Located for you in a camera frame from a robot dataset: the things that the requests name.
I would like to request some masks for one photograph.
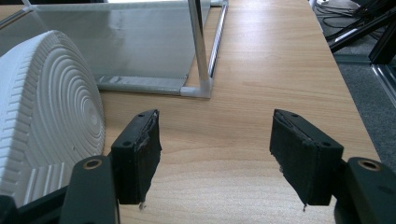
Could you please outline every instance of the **wooden tabletop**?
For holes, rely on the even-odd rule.
[[[218,15],[212,10],[205,25],[208,49]],[[196,74],[194,64],[190,85]],[[304,212],[269,152],[275,108],[300,114],[341,143],[344,159],[378,160],[305,0],[231,0],[210,100],[101,96],[105,154],[134,115],[160,110],[163,153],[147,207],[121,206],[121,223],[332,223],[335,200]]]

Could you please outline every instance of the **gray floor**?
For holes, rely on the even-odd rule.
[[[326,6],[343,8],[357,7],[355,3],[348,0],[329,0],[329,4]],[[331,28],[322,22],[323,17],[330,14],[322,14],[317,10],[316,14],[325,35],[333,34],[339,30]],[[352,23],[353,19],[335,18],[328,19],[327,22],[335,26],[346,26]],[[367,56],[375,43],[376,40],[367,35],[351,46],[339,50],[336,54]],[[395,106],[380,85],[370,64],[338,63],[338,67],[381,161],[396,173]]]

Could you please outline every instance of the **aluminum frame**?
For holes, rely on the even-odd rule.
[[[225,21],[225,16],[228,11],[229,0],[211,1],[211,6],[221,7],[221,12],[219,15],[219,23],[216,30],[213,48],[211,50],[208,63],[205,53],[204,25],[202,21],[202,13],[200,7],[201,1],[188,0],[188,2],[189,2],[189,10],[191,15],[191,27],[192,27],[192,35],[194,39],[195,55],[196,55],[196,60],[198,62],[200,86],[199,87],[183,86],[180,90],[179,95],[210,98],[213,88],[213,77],[216,70],[221,34],[222,34],[223,24]],[[23,3],[25,4],[24,9],[18,11],[14,15],[8,17],[7,19],[0,21],[0,29],[14,22],[15,20],[29,13],[30,11],[32,11],[31,9],[32,5],[29,2],[29,0],[23,0]]]

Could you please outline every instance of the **sneaker sole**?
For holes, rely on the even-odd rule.
[[[102,153],[105,121],[89,66],[49,31],[0,58],[0,194],[27,204],[69,182],[75,163]]]

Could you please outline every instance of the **metal rod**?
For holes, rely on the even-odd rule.
[[[312,9],[314,9],[314,8],[315,8],[315,3],[316,3],[316,2],[317,2],[316,0],[309,0],[309,6],[311,6]]]
[[[31,7],[31,6],[32,6],[32,4],[30,3],[29,0],[22,0],[22,2],[23,2],[23,4],[24,4],[26,7]]]
[[[11,16],[3,19],[2,21],[0,21],[0,29],[3,29],[4,27],[14,22],[15,20],[19,19],[20,17],[24,16],[28,12],[29,12],[28,9],[24,8],[12,14]]]
[[[222,7],[223,6],[223,0],[210,0],[210,6],[211,7]]]
[[[372,68],[388,98],[396,107],[396,74],[394,74],[394,69],[384,64],[373,64]]]
[[[370,60],[375,64],[387,64],[392,61],[396,55],[396,19],[386,28],[381,35],[371,53]]]
[[[228,10],[228,0],[224,1],[222,8],[221,8],[218,29],[216,31],[215,40],[213,43],[213,49],[212,49],[212,53],[211,53],[210,59],[209,59],[209,68],[207,70],[207,73],[209,74],[210,77],[213,77],[215,74],[216,62],[217,62],[217,58],[218,58],[218,52],[219,52],[219,46],[220,46],[220,40],[221,40],[221,32],[222,32],[222,27],[224,24],[224,19],[225,19],[227,10]]]
[[[194,37],[195,56],[197,58],[197,63],[198,63],[199,78],[201,81],[208,81],[209,75],[207,73],[201,1],[189,0],[189,9],[190,9],[190,17],[191,17],[192,35]]]

